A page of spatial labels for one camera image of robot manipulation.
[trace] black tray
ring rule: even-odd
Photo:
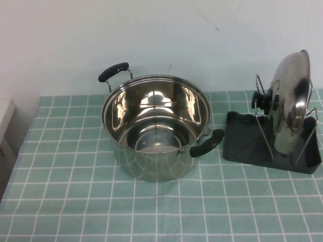
[[[267,140],[270,141],[273,137],[270,120],[267,116],[260,116],[258,119]],[[228,112],[223,158],[240,163],[312,174],[321,164],[316,132],[313,133],[297,165],[295,163],[314,127],[315,119],[307,117],[294,151],[288,156],[283,156],[272,149],[274,154],[274,160],[272,160],[256,117],[251,114]]]

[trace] black handle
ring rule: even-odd
[[[115,74],[118,74],[121,71],[126,71],[129,68],[129,63],[123,62],[116,64],[112,67],[109,67],[98,77],[99,82],[105,82],[110,77],[113,77]]]
[[[224,130],[213,130],[211,138],[205,140],[203,144],[194,146],[190,149],[190,155],[195,158],[204,155],[214,149],[221,142]]]

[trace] lid knob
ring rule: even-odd
[[[263,110],[264,115],[268,115],[269,110],[271,108],[272,99],[273,99],[273,90],[271,88],[268,89],[266,94],[261,94],[260,92],[255,91],[252,96],[251,108],[255,108],[255,102],[257,102],[257,107]]]

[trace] grid pattern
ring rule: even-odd
[[[206,93],[210,127],[250,113],[252,91]],[[104,95],[40,99],[0,203],[3,241],[323,241],[323,168],[306,175],[222,158],[223,142],[181,179],[135,180],[101,126]],[[310,107],[323,112],[323,89]],[[323,123],[317,127],[323,150]]]

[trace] stainless steel lid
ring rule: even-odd
[[[274,148],[285,155],[292,152],[302,131],[309,102],[310,63],[306,50],[285,57],[278,65],[270,89],[273,100],[279,96],[278,108],[272,106]]]

